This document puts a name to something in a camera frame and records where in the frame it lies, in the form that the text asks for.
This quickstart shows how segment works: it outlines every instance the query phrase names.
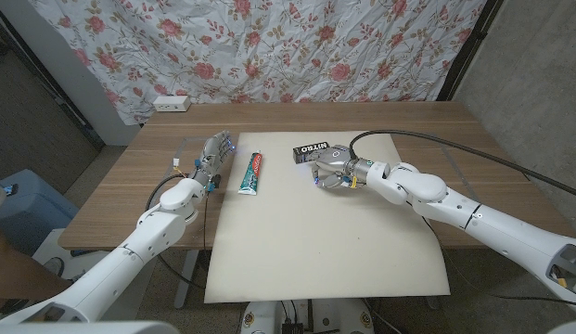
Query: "white robotic arm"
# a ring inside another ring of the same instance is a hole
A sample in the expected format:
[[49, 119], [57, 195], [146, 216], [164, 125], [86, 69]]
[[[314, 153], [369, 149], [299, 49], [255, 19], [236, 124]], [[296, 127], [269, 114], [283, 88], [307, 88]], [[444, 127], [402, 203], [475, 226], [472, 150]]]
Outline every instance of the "white robotic arm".
[[229, 133], [208, 139], [195, 170], [144, 212], [134, 232], [70, 288], [57, 296], [23, 309], [0, 321], [15, 325], [50, 318], [58, 322], [94, 322], [100, 319], [141, 268], [165, 251], [197, 218], [195, 206], [213, 188], [212, 179], [232, 151]]
[[[560, 299], [576, 302], [576, 238], [544, 231], [469, 199], [408, 163], [391, 168], [384, 162], [353, 160], [343, 146], [319, 150], [313, 160], [318, 186], [367, 185], [391, 203], [409, 201], [418, 214], [467, 232], [525, 268]], [[319, 177], [319, 170], [331, 175]], [[557, 270], [564, 279], [557, 278]]]

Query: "power strip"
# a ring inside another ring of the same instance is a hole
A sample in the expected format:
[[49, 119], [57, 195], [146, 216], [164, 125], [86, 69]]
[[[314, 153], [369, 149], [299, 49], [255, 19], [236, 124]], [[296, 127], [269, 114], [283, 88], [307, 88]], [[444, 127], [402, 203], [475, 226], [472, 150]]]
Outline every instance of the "power strip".
[[190, 106], [188, 96], [158, 96], [154, 101], [157, 111], [187, 111]]

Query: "white board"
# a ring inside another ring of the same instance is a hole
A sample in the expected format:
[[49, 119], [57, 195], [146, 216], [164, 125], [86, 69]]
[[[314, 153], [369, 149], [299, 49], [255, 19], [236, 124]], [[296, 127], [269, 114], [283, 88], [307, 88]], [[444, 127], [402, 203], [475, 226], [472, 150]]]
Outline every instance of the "white board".
[[[240, 134], [220, 213], [205, 302], [450, 294], [437, 239], [408, 205], [368, 187], [321, 189], [292, 149], [348, 146], [360, 132]], [[238, 195], [255, 150], [256, 196]], [[358, 156], [400, 161], [389, 135], [355, 145]]]

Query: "blue object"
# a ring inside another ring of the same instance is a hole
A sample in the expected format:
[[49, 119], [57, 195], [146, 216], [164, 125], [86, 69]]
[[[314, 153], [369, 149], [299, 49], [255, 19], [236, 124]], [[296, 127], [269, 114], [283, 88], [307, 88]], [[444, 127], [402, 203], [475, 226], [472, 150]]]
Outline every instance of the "blue object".
[[67, 227], [79, 209], [30, 170], [0, 181], [14, 184], [18, 192], [0, 207], [0, 230], [14, 249], [32, 256], [50, 231]]

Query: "white fabric backdrop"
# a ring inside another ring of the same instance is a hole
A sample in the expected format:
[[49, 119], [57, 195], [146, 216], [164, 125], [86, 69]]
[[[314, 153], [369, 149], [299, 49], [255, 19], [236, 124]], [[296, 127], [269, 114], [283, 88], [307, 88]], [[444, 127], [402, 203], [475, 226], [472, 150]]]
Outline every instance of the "white fabric backdrop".
[[29, 0], [126, 124], [193, 103], [433, 100], [485, 0]]

